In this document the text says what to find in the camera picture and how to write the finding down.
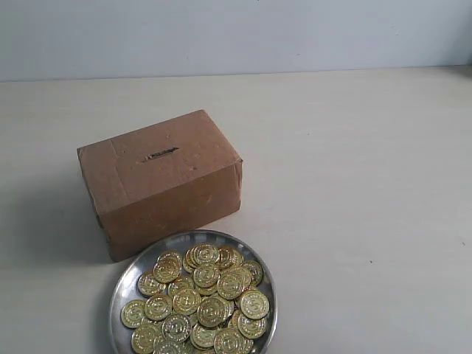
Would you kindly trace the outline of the round steel plate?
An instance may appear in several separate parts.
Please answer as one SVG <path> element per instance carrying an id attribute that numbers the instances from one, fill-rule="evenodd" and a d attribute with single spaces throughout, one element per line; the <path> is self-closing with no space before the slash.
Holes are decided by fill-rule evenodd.
<path id="1" fill-rule="evenodd" d="M 120 318 L 124 305 L 133 299 L 142 299 L 137 282 L 144 271 L 151 269 L 157 257 L 168 249 L 175 249 L 180 253 L 198 243 L 210 242 L 217 246 L 231 246 L 237 249 L 246 259 L 256 260 L 263 268 L 264 277 L 259 289 L 269 301 L 268 329 L 265 334 L 254 343 L 253 353 L 267 353 L 277 329 L 277 292 L 272 274 L 259 254 L 242 240 L 229 234 L 215 231 L 198 229 L 182 232 L 159 240 L 144 251 L 139 253 L 129 266 L 123 271 L 121 277 L 112 293 L 108 312 L 108 334 L 113 353 L 132 353 L 131 335 L 132 330 L 126 328 Z"/>

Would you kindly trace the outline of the gold coin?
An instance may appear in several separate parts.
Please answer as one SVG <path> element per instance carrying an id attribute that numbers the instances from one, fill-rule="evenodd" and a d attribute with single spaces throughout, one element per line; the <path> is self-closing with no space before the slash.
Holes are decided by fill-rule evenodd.
<path id="1" fill-rule="evenodd" d="M 250 319 L 265 317 L 269 309 L 268 298 L 259 291 L 246 291 L 240 297 L 240 310 Z"/>
<path id="2" fill-rule="evenodd" d="M 218 247 L 211 243 L 199 243 L 192 248 L 191 258 L 197 266 L 202 263 L 216 263 L 219 260 Z"/>
<path id="3" fill-rule="evenodd" d="M 204 327 L 217 327 L 226 320 L 227 301 L 216 296 L 204 299 L 197 309 L 198 323 Z"/>
<path id="4" fill-rule="evenodd" d="M 154 278 L 161 283 L 174 281 L 180 273 L 180 262 L 171 258 L 158 260 L 153 268 Z"/>
<path id="5" fill-rule="evenodd" d="M 123 325 L 130 329 L 138 328 L 145 317 L 145 300 L 134 299 L 122 308 L 120 318 Z"/>
<path id="6" fill-rule="evenodd" d="M 194 283 L 200 288 L 209 288 L 218 282 L 220 270 L 214 263 L 202 263 L 193 272 Z"/>

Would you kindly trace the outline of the gold coin right side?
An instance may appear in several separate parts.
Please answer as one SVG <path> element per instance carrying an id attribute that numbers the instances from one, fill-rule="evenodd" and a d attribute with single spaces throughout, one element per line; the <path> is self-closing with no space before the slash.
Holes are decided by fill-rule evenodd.
<path id="1" fill-rule="evenodd" d="M 259 291 L 246 291 L 240 297 L 240 310 L 250 319 L 265 317 L 269 309 L 268 298 Z"/>

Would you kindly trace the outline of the gold coin upper left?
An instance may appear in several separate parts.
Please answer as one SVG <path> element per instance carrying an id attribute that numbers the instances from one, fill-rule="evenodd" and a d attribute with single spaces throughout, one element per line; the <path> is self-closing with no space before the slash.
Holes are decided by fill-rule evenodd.
<path id="1" fill-rule="evenodd" d="M 161 283 L 174 281 L 180 273 L 180 262 L 171 258 L 158 260 L 153 268 L 154 278 Z"/>

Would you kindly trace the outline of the gold coin far left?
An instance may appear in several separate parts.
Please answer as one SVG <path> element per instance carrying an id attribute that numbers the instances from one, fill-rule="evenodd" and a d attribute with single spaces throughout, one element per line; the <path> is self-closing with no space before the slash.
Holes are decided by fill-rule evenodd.
<path id="1" fill-rule="evenodd" d="M 120 318 L 123 325 L 130 329 L 138 328 L 145 317 L 145 300 L 134 299 L 122 308 Z"/>

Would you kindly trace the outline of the gold coin top centre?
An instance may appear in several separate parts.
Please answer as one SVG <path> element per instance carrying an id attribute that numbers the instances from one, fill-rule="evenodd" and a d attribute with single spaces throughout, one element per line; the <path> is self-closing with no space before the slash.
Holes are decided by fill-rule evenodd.
<path id="1" fill-rule="evenodd" d="M 211 243 L 199 243 L 192 248 L 191 258 L 197 266 L 202 263 L 216 263 L 219 260 L 218 247 Z"/>

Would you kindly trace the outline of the brown cardboard coin box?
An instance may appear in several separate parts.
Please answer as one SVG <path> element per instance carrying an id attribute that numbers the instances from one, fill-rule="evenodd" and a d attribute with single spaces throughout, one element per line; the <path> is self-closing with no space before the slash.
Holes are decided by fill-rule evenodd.
<path id="1" fill-rule="evenodd" d="M 204 110 L 79 147 L 114 262 L 240 208 L 243 160 Z"/>

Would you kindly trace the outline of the gold coin lower centre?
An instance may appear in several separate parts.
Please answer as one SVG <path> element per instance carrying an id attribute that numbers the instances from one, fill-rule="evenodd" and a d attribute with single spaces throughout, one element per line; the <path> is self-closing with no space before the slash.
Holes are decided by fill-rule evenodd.
<path id="1" fill-rule="evenodd" d="M 204 299 L 197 309 L 198 323 L 204 327 L 217 327 L 226 320 L 227 301 L 216 296 Z"/>

